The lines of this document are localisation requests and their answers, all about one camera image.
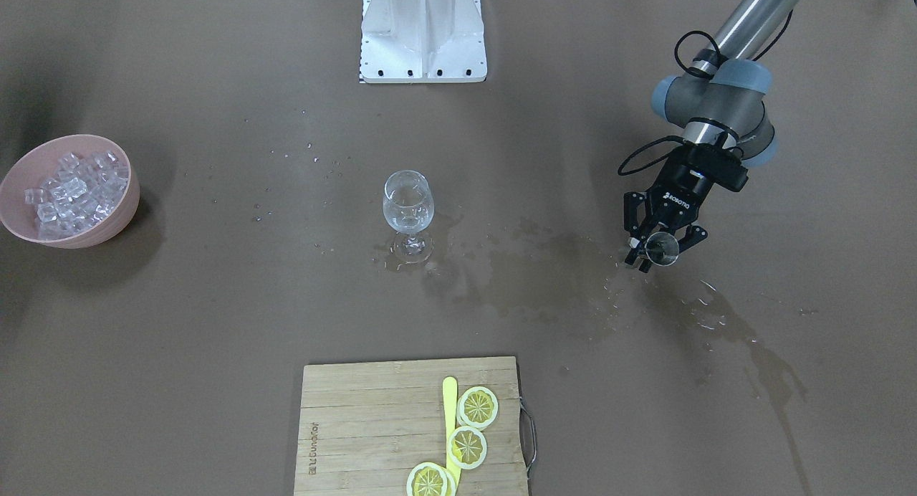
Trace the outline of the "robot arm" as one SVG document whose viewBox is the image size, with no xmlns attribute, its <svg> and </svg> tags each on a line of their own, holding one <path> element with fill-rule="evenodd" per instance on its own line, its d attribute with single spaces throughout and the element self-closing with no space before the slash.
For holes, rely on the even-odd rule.
<svg viewBox="0 0 917 496">
<path fill-rule="evenodd" d="M 761 58 L 785 32 L 799 0 L 741 0 L 682 73 L 661 80 L 652 109 L 681 133 L 646 144 L 672 143 L 656 163 L 648 189 L 623 196 L 628 232 L 625 263 L 648 272 L 672 265 L 707 238 L 700 210 L 715 186 L 740 192 L 748 169 L 777 152 L 776 130 L 764 98 L 772 75 Z"/>
</svg>

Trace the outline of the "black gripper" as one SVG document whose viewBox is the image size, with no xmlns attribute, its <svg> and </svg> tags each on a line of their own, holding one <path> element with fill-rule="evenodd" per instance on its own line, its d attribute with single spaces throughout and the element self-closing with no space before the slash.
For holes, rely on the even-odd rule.
<svg viewBox="0 0 917 496">
<path fill-rule="evenodd" d="M 623 228 L 628 232 L 625 263 L 643 273 L 655 267 L 645 253 L 646 238 L 640 232 L 642 219 L 638 212 L 642 206 L 646 208 L 646 229 L 659 227 L 664 231 L 658 232 L 674 235 L 678 229 L 687 227 L 680 239 L 674 235 L 683 254 L 708 236 L 704 228 L 691 224 L 697 221 L 700 208 L 713 187 L 718 185 L 730 192 L 740 192 L 747 181 L 748 169 L 727 149 L 711 144 L 675 148 L 646 194 L 628 192 L 623 195 Z"/>
</svg>

